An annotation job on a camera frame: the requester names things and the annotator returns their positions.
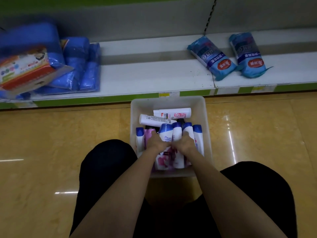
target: tiled floor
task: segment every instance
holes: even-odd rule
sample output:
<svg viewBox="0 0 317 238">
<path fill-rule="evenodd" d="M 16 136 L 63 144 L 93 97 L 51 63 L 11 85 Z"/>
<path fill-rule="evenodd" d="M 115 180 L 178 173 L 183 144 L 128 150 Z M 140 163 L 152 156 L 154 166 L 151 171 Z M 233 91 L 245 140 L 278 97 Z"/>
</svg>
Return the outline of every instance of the tiled floor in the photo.
<svg viewBox="0 0 317 238">
<path fill-rule="evenodd" d="M 216 168 L 254 160 L 277 171 L 293 190 L 299 237 L 315 237 L 317 92 L 206 103 Z M 81 161 L 96 144 L 129 142 L 129 107 L 0 112 L 0 237 L 68 237 L 76 193 L 56 192 L 78 190 Z M 195 178 L 163 179 L 151 180 L 146 196 L 156 206 L 181 206 L 200 193 Z"/>
</svg>

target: forearm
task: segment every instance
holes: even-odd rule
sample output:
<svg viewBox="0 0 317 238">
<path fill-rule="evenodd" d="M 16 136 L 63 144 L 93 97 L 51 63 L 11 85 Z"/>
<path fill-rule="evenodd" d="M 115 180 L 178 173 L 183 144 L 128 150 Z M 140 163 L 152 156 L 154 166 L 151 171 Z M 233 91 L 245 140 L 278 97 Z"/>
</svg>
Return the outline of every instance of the forearm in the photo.
<svg viewBox="0 0 317 238">
<path fill-rule="evenodd" d="M 101 196 L 74 237 L 132 237 L 157 152 L 148 149 Z"/>
<path fill-rule="evenodd" d="M 267 214 L 197 151 L 189 154 L 222 237 L 286 237 Z"/>
</svg>

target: plastic storage bin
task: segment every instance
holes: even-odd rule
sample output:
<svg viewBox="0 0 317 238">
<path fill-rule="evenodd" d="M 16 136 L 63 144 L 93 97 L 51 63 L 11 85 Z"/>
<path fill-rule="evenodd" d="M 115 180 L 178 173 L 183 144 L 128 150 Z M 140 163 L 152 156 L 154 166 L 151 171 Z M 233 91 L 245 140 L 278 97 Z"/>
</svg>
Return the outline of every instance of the plastic storage bin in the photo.
<svg viewBox="0 0 317 238">
<path fill-rule="evenodd" d="M 130 145 L 136 152 L 135 144 L 135 129 L 137 127 L 144 127 L 139 123 L 140 114 L 153 115 L 155 109 L 166 108 L 191 108 L 192 116 L 185 119 L 192 124 L 200 124 L 203 129 L 204 137 L 204 154 L 205 159 L 212 161 L 212 151 L 210 134 L 208 127 L 207 111 L 205 99 L 202 96 L 187 96 L 187 97 L 162 97 L 151 99 L 134 99 L 131 102 L 131 122 L 130 122 Z M 165 178 L 165 177 L 187 177 L 195 176 L 192 167 L 184 169 L 175 169 L 173 171 L 155 171 L 152 172 L 151 178 Z"/>
</svg>

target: leg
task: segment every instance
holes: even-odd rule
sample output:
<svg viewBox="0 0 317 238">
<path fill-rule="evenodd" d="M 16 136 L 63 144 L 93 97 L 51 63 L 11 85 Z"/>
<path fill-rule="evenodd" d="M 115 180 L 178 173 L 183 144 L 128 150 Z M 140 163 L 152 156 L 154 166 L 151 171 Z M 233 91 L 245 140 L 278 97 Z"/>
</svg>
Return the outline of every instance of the leg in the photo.
<svg viewBox="0 0 317 238">
<path fill-rule="evenodd" d="M 246 161 L 221 173 L 246 193 L 278 225 L 288 238 L 297 237 L 295 203 L 291 188 L 275 171 L 257 162 Z M 203 195 L 187 204 L 177 216 L 178 228 L 188 224 L 183 237 L 221 237 Z"/>
<path fill-rule="evenodd" d="M 137 156 L 132 147 L 121 140 L 104 141 L 88 153 L 81 163 L 79 191 L 70 235 L 107 189 L 136 160 Z M 148 232 L 152 227 L 154 227 L 152 210 L 144 199 L 134 237 Z"/>
</svg>

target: person's left hand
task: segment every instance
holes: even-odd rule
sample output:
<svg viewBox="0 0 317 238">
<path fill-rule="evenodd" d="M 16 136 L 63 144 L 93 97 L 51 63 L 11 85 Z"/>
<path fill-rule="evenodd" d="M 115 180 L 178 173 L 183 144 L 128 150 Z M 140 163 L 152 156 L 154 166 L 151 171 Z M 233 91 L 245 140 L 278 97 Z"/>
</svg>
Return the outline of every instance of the person's left hand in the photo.
<svg viewBox="0 0 317 238">
<path fill-rule="evenodd" d="M 167 147 L 171 146 L 170 142 L 164 142 L 160 136 L 153 130 L 151 138 L 147 141 L 146 149 L 152 149 L 157 153 L 163 152 Z"/>
</svg>

